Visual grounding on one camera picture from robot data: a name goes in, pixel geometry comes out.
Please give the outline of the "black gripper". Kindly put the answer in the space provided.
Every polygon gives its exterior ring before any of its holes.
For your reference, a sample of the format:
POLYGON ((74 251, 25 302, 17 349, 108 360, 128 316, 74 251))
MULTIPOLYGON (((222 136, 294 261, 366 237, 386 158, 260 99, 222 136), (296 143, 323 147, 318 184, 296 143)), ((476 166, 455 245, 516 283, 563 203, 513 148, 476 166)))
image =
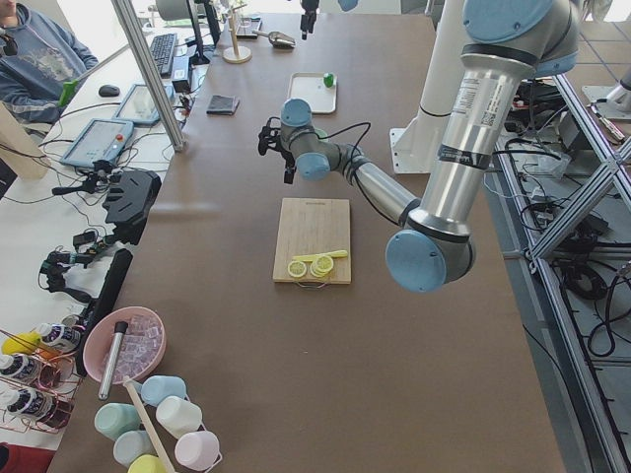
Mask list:
POLYGON ((292 184, 294 182, 296 172, 296 162, 293 154, 288 151, 282 144, 281 129, 274 128, 272 130, 272 149, 280 153, 281 157, 285 161, 285 168, 283 174, 283 182, 285 184, 292 184))

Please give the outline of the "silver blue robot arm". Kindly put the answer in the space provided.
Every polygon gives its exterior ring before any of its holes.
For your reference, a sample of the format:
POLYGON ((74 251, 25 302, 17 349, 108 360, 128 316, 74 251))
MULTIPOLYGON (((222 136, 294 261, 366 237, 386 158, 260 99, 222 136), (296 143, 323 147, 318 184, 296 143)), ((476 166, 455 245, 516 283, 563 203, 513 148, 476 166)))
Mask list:
POLYGON ((578 54, 576 1, 467 1, 459 19, 468 36, 463 78, 422 197, 358 146, 319 139, 302 99, 285 101, 279 127, 259 134, 259 153, 282 155, 287 182, 295 173, 319 180, 338 171, 400 227, 387 243, 386 265, 411 292, 434 291, 469 271, 475 251, 467 216, 520 82, 567 72, 578 54))

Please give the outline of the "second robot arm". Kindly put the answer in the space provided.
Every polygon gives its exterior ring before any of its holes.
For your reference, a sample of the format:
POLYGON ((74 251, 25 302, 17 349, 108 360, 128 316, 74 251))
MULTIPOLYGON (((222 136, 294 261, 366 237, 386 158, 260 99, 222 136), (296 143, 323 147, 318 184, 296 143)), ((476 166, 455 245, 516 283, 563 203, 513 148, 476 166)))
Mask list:
MULTIPOLYGON (((358 0, 338 0, 339 7, 343 12, 349 12, 357 7, 358 0)), ((314 26, 319 9, 318 0, 301 0, 300 6, 303 9, 300 21, 300 31, 302 40, 306 40, 314 32, 314 26)))

